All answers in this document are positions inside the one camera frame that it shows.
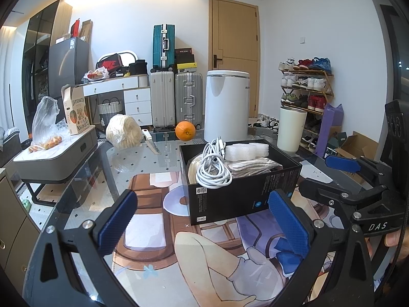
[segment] orange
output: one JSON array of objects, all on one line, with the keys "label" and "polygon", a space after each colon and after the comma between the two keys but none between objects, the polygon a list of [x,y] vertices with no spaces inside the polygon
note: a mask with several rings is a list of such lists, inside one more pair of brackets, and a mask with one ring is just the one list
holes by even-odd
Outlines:
[{"label": "orange", "polygon": [[195,126],[189,121],[181,121],[177,124],[175,129],[175,134],[178,139],[181,141],[190,141],[192,138],[195,137],[196,128]]}]

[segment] teal suitcase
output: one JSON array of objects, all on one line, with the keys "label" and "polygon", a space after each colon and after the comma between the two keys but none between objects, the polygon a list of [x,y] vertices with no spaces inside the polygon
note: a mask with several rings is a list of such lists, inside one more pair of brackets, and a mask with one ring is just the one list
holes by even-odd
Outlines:
[{"label": "teal suitcase", "polygon": [[151,72],[172,71],[175,67],[175,26],[155,25],[153,28],[153,63]]}]

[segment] metal bolt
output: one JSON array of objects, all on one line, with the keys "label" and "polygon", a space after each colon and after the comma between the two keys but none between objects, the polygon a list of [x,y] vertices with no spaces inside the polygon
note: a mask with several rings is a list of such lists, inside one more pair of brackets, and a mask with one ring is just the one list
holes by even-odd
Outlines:
[{"label": "metal bolt", "polygon": [[84,221],[82,223],[82,227],[84,229],[89,229],[89,228],[91,228],[93,226],[93,224],[94,224],[94,222],[88,219],[87,221]]},{"label": "metal bolt", "polygon": [[46,228],[46,232],[48,233],[48,234],[51,234],[52,232],[54,232],[55,231],[55,227],[53,226],[53,225],[50,225],[50,226],[48,226],[47,228]]},{"label": "metal bolt", "polygon": [[354,231],[355,233],[359,233],[361,232],[361,227],[357,224],[353,224],[352,225],[352,231]]},{"label": "metal bolt", "polygon": [[316,221],[314,221],[314,226],[316,228],[323,228],[324,227],[324,222],[322,220],[317,219]]}]

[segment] plastic bag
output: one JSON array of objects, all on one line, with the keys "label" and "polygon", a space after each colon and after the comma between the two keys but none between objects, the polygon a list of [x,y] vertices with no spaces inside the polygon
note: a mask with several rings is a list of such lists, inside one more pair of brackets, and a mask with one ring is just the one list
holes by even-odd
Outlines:
[{"label": "plastic bag", "polygon": [[37,106],[33,119],[33,141],[29,147],[30,152],[48,150],[63,141],[63,137],[69,135],[68,125],[63,119],[55,123],[60,109],[57,100],[45,96]]},{"label": "plastic bag", "polygon": [[106,139],[116,149],[138,146],[143,138],[141,127],[128,115],[115,115],[106,128]]},{"label": "plastic bag", "polygon": [[109,72],[105,67],[101,67],[94,71],[90,70],[84,75],[84,78],[90,82],[106,80],[109,78]]}]

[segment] curtain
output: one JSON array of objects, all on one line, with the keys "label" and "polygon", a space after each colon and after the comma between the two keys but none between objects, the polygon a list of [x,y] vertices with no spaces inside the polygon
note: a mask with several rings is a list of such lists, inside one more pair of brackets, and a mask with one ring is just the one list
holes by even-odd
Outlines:
[{"label": "curtain", "polygon": [[14,127],[10,105],[10,67],[16,28],[2,26],[0,29],[0,126],[5,130]]}]

